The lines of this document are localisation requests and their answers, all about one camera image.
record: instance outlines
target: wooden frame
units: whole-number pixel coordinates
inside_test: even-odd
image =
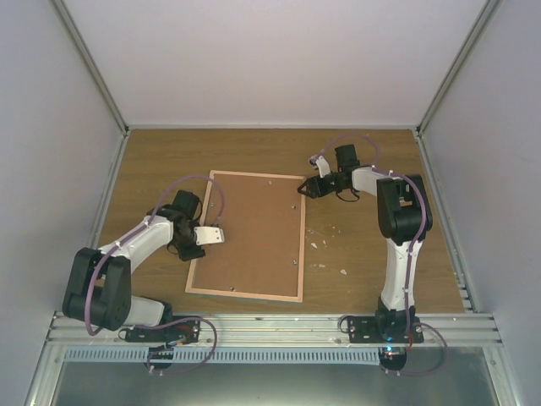
[[[286,178],[286,179],[298,179],[304,181],[306,178],[304,176],[294,176],[294,175],[273,175],[268,173],[246,173],[246,172],[229,172],[229,171],[210,171],[210,177],[214,178],[215,175],[234,175],[234,176],[251,176],[251,177],[260,177],[260,178]],[[206,213],[208,210],[209,200],[210,200],[210,191],[212,189],[212,183],[208,182],[205,192],[205,200],[203,201],[203,207],[201,212],[200,223],[205,223]],[[304,229],[306,223],[306,197],[301,195],[301,206],[300,206],[300,235],[299,235],[299,252],[298,252],[298,285],[297,285],[297,296],[280,296],[274,294],[250,294],[244,292],[229,292],[225,290],[214,290],[214,289],[202,289],[194,288],[194,278],[197,268],[197,261],[193,260],[189,265],[188,281],[186,282],[186,293],[189,294],[210,294],[217,296],[229,296],[235,298],[246,298],[246,299],[263,299],[263,300],[279,300],[284,302],[303,302],[303,285],[304,285]]]

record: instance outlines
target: gray floor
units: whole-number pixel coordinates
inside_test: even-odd
[[[454,348],[450,355],[441,372],[421,378],[386,376],[378,367],[368,365],[205,365],[187,375],[160,377],[149,376],[142,364],[68,363],[53,404],[497,404],[482,352]],[[407,369],[424,370],[440,358],[440,348],[416,348],[410,353]]]

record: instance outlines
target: white backdrop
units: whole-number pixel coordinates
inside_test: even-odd
[[[484,0],[67,0],[128,124],[418,124]]]
[[[120,137],[49,2],[0,2],[1,405],[25,402]]]
[[[539,405],[541,2],[502,2],[424,139],[480,310]]]

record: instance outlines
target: metal grille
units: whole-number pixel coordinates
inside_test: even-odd
[[[173,359],[153,362],[196,363],[209,353],[208,348],[175,348]],[[145,362],[148,348],[118,346],[73,346],[66,362]],[[373,348],[217,348],[215,364],[364,364],[378,365],[378,350]]]

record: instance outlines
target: black mounting plate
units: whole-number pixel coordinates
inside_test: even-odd
[[[183,319],[185,315],[174,315],[172,320]],[[191,335],[187,331],[188,327],[191,330]],[[125,332],[124,341],[127,343],[171,343],[173,341],[182,341],[183,344],[197,343],[199,340],[200,322],[185,321],[174,326],[161,330],[147,330],[143,328],[125,328],[121,332]]]
[[[347,333],[349,335],[350,343],[399,343],[408,344],[409,338],[404,332],[397,333],[390,337],[390,340],[385,340],[378,331],[378,327],[375,321],[375,317],[372,315],[350,315],[345,319],[347,322]],[[419,323],[419,318],[414,317],[412,319],[412,326],[410,333],[413,336],[413,343],[419,344],[424,342],[423,330],[416,331],[414,323]]]

